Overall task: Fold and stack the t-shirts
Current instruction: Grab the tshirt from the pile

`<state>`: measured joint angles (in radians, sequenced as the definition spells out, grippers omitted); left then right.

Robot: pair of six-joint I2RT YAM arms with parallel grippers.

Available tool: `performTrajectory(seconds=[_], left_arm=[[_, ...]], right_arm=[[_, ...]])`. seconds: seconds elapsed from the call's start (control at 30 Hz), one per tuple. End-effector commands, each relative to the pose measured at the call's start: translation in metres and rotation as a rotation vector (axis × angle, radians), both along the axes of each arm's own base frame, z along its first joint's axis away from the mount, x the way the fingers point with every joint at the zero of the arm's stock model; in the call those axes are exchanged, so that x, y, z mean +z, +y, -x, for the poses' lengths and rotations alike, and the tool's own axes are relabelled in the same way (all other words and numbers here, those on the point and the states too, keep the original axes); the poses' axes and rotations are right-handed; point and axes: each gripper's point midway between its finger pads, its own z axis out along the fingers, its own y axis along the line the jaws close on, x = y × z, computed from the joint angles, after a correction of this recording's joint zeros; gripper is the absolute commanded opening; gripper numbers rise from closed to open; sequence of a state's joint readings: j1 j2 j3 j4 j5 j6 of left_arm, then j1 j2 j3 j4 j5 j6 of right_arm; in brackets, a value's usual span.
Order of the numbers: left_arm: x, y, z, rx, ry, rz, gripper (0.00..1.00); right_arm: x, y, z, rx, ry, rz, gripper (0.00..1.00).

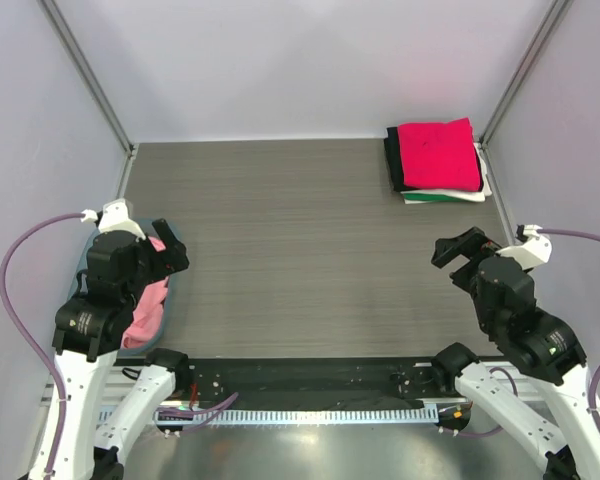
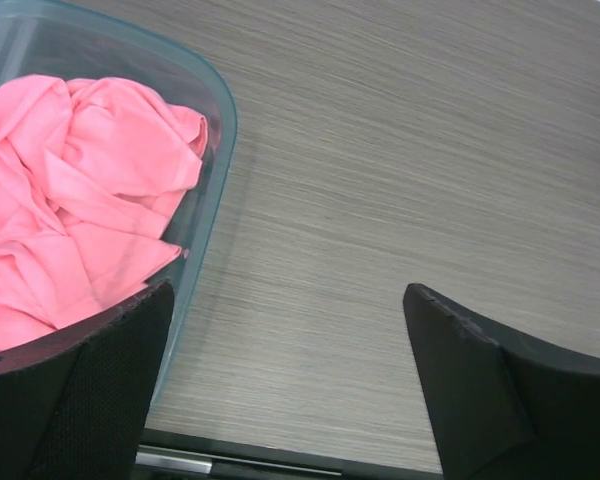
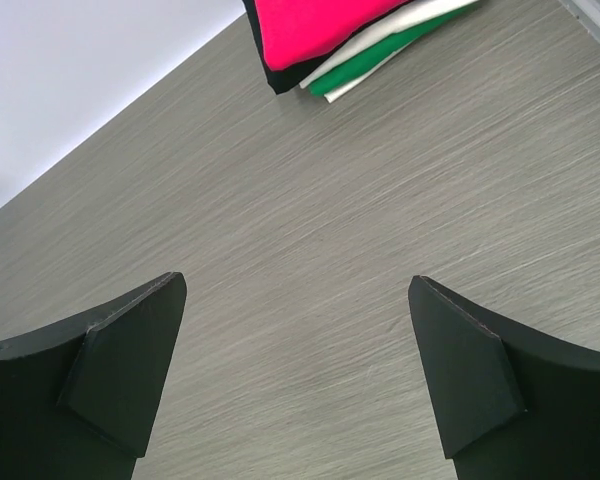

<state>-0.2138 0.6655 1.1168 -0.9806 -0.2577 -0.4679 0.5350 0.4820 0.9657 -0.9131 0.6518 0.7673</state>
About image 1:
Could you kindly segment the light pink t shirt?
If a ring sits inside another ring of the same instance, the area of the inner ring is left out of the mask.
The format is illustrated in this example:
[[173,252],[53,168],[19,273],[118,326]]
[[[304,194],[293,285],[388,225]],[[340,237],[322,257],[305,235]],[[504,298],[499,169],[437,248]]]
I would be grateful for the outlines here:
[[169,293],[169,279],[149,284],[133,312],[133,321],[125,330],[121,347],[136,349],[146,346],[158,334],[164,315],[164,302]]

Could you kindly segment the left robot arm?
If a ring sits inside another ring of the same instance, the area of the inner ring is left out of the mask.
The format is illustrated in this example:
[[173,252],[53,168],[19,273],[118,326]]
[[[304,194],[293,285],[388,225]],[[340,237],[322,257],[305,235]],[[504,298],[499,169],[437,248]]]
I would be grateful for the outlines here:
[[157,250],[140,226],[102,230],[87,252],[77,291],[58,310],[52,346],[54,390],[29,479],[121,479],[131,449],[158,407],[192,380],[189,358],[157,348],[111,417],[98,421],[102,396],[124,331],[146,288],[184,271],[184,244],[164,219],[152,227]]

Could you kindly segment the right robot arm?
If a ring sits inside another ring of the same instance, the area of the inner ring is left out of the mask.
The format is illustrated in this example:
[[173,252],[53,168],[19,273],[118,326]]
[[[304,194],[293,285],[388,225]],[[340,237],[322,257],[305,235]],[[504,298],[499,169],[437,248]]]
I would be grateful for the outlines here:
[[554,235],[600,243],[600,235],[521,225],[518,244],[502,247],[473,227],[436,240],[431,262],[443,268],[459,256],[453,285],[472,299],[480,330],[541,396],[553,418],[539,415],[501,386],[465,345],[432,358],[444,391],[455,390],[487,413],[527,452],[546,479],[600,479],[600,365],[590,370],[573,329],[539,307],[530,273],[546,264]]

